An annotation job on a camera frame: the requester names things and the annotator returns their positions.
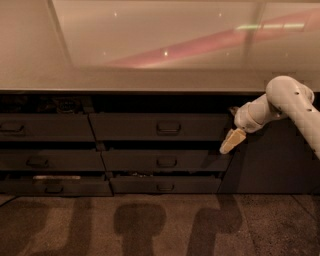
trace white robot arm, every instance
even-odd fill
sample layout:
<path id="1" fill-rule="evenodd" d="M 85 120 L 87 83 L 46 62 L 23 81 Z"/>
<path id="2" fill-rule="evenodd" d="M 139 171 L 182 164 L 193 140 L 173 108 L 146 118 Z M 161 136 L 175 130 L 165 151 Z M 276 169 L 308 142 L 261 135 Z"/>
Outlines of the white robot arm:
<path id="1" fill-rule="evenodd" d="M 313 101 L 312 90 L 297 80 L 288 76 L 272 79 L 264 95 L 237 110 L 237 129 L 229 131 L 220 152 L 228 153 L 246 138 L 246 133 L 258 131 L 270 121 L 290 117 L 320 159 L 320 113 Z"/>

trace open drawer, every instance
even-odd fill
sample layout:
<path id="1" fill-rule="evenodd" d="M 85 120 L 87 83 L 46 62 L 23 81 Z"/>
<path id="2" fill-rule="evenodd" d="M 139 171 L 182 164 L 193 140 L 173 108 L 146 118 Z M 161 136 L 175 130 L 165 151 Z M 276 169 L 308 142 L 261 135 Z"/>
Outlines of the open drawer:
<path id="1" fill-rule="evenodd" d="M 94 141 L 87 115 L 0 114 L 0 141 Z"/>
<path id="2" fill-rule="evenodd" d="M 105 171 L 95 150 L 1 150 L 3 171 Z"/>
<path id="3" fill-rule="evenodd" d="M 209 150 L 111 150 L 102 158 L 107 172 L 225 172 L 232 156 Z"/>
<path id="4" fill-rule="evenodd" d="M 231 127 L 227 114 L 90 114 L 97 140 L 220 141 Z"/>
<path id="5" fill-rule="evenodd" d="M 112 196 L 103 173 L 36 174 L 0 173 L 0 192 L 18 196 Z"/>

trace floor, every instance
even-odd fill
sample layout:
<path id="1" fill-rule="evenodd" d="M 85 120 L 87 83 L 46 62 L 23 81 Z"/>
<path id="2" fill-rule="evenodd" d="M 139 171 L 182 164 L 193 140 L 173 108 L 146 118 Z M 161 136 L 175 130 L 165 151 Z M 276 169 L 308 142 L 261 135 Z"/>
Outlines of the floor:
<path id="1" fill-rule="evenodd" d="M 318 256 L 319 242 L 317 196 L 21 197 L 0 207 L 3 256 Z"/>

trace drawer handle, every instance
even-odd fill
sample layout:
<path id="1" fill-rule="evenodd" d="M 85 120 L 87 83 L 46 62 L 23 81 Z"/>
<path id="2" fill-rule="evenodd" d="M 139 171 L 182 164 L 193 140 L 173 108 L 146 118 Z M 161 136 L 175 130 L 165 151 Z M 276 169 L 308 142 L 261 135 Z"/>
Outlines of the drawer handle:
<path id="1" fill-rule="evenodd" d="M 59 194 L 63 191 L 63 186 L 58 185 L 58 186 L 48 186 L 44 190 L 46 194 Z"/>
<path id="2" fill-rule="evenodd" d="M 159 157 L 157 159 L 157 166 L 159 168 L 173 168 L 178 164 L 178 160 L 175 157 Z"/>
<path id="3" fill-rule="evenodd" d="M 26 165 L 32 168 L 48 168 L 49 160 L 41 157 L 30 157 L 27 160 Z"/>
<path id="4" fill-rule="evenodd" d="M 174 190 L 174 184 L 172 184 L 170 187 L 162 187 L 160 185 L 157 185 L 157 190 L 164 191 L 164 192 L 173 191 Z"/>
<path id="5" fill-rule="evenodd" d="M 4 123 L 0 125 L 0 132 L 6 134 L 21 134 L 24 131 L 24 125 L 17 123 Z"/>
<path id="6" fill-rule="evenodd" d="M 174 136 L 181 131 L 181 124 L 178 122 L 159 122 L 157 124 L 158 135 Z"/>

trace drawer front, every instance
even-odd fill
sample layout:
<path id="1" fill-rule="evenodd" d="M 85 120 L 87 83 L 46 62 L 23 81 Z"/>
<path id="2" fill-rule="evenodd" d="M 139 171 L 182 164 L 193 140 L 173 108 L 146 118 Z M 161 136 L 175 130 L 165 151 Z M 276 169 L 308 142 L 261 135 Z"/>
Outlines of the drawer front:
<path id="1" fill-rule="evenodd" d="M 0 114 L 0 141 L 94 141 L 86 115 Z"/>
<path id="2" fill-rule="evenodd" d="M 104 175 L 96 178 L 79 176 L 77 180 L 34 180 L 32 176 L 20 179 L 7 175 L 0 180 L 0 191 L 18 196 L 112 196 L 109 181 Z"/>
<path id="3" fill-rule="evenodd" d="M 231 155 L 206 150 L 111 150 L 102 152 L 107 171 L 226 171 Z"/>
<path id="4" fill-rule="evenodd" d="M 2 171 L 105 171 L 92 150 L 0 151 Z"/>
<path id="5" fill-rule="evenodd" d="M 214 177 L 126 177 L 110 179 L 115 194 L 211 194 L 217 193 L 221 184 Z"/>
<path id="6" fill-rule="evenodd" d="M 90 114 L 98 140 L 223 140 L 225 114 Z"/>

